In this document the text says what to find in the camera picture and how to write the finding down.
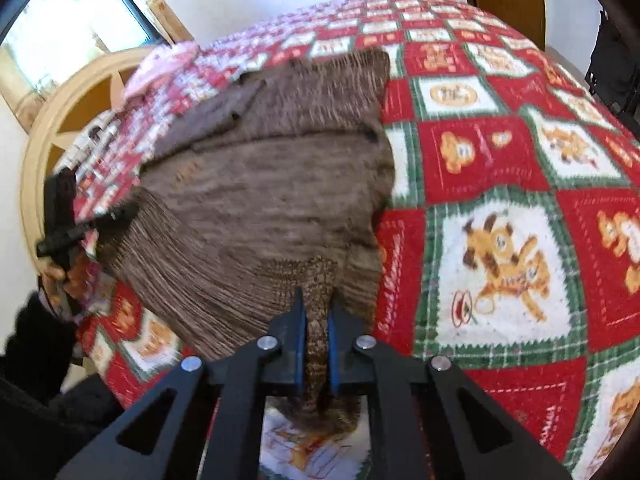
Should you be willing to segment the person's left hand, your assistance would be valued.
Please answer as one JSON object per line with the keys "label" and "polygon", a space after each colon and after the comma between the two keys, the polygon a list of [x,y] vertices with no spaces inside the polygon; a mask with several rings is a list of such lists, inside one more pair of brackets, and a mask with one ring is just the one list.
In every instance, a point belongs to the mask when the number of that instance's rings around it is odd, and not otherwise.
{"label": "person's left hand", "polygon": [[41,290],[47,306],[53,312],[62,312],[64,298],[78,302],[84,300],[89,288],[89,266],[90,258],[81,250],[70,270],[64,271],[53,262],[42,270]]}

